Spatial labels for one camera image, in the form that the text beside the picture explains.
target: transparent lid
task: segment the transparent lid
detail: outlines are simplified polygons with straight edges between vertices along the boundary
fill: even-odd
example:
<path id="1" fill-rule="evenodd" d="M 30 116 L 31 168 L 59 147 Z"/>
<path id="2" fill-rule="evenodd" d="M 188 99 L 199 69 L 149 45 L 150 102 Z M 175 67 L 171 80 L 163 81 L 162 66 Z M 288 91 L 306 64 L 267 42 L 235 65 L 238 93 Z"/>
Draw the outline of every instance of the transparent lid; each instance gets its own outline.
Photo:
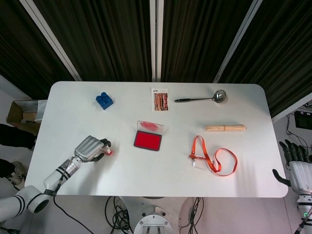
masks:
<path id="1" fill-rule="evenodd" d="M 138 131 L 162 135 L 163 129 L 164 129 L 164 126 L 161 124 L 151 123 L 151 122 L 146 122 L 146 121 L 137 122 Z"/>

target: metal ladle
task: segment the metal ladle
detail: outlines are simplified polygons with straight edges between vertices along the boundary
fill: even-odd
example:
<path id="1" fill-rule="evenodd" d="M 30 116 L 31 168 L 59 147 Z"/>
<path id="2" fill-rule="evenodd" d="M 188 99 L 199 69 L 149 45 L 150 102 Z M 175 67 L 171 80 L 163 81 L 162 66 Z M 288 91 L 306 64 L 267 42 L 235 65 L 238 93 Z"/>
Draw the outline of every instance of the metal ladle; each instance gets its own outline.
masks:
<path id="1" fill-rule="evenodd" d="M 188 101 L 198 101 L 198 100 L 212 100 L 216 103 L 223 102 L 226 98 L 226 92 L 223 89 L 220 89 L 214 93 L 214 96 L 211 98 L 182 98 L 176 99 L 175 102 L 188 102 Z"/>

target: bundle of sticks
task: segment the bundle of sticks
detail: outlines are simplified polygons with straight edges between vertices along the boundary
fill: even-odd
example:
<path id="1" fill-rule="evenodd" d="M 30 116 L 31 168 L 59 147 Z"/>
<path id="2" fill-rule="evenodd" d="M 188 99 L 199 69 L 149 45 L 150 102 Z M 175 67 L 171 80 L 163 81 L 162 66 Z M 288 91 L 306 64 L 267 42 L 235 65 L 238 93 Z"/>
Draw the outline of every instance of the bundle of sticks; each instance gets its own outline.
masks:
<path id="1" fill-rule="evenodd" d="M 246 130 L 246 126 L 243 124 L 239 124 L 239 125 L 201 125 L 200 128 L 203 131 L 209 131 L 209 132 L 245 131 Z"/>

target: table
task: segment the table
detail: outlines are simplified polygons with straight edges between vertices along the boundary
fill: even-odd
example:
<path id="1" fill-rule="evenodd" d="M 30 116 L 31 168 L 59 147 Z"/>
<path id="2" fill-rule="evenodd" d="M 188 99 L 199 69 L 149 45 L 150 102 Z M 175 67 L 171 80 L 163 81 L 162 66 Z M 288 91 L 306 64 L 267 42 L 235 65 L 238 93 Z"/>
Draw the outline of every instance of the table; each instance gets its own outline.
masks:
<path id="1" fill-rule="evenodd" d="M 168 88 L 169 111 L 151 111 L 151 88 Z M 227 92 L 223 103 L 174 103 L 177 98 L 212 97 Z M 95 98 L 106 92 L 114 104 L 103 110 Z M 164 125 L 158 152 L 133 146 L 137 120 Z M 201 124 L 245 124 L 245 132 L 202 132 Z M 263 89 L 255 84 L 58 82 L 48 98 L 25 185 L 44 191 L 43 180 L 88 135 L 107 138 L 115 151 L 84 163 L 60 195 L 167 197 L 283 197 L 288 188 L 273 176 L 284 170 Z M 210 156 L 220 147 L 238 157 L 234 174 L 220 177 L 196 169 L 189 154 L 193 139 L 206 140 Z M 200 146 L 197 154 L 203 155 Z M 220 155 L 225 172 L 231 157 Z"/>

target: blue lego brick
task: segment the blue lego brick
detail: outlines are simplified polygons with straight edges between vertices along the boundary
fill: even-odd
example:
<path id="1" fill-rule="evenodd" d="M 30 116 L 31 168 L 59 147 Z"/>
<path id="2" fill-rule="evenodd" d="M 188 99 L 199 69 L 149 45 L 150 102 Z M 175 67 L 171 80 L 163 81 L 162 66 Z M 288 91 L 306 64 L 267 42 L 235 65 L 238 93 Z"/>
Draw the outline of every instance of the blue lego brick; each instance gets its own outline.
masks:
<path id="1" fill-rule="evenodd" d="M 104 110 L 113 104 L 113 100 L 105 92 L 103 92 L 101 96 L 97 96 L 96 101 Z"/>

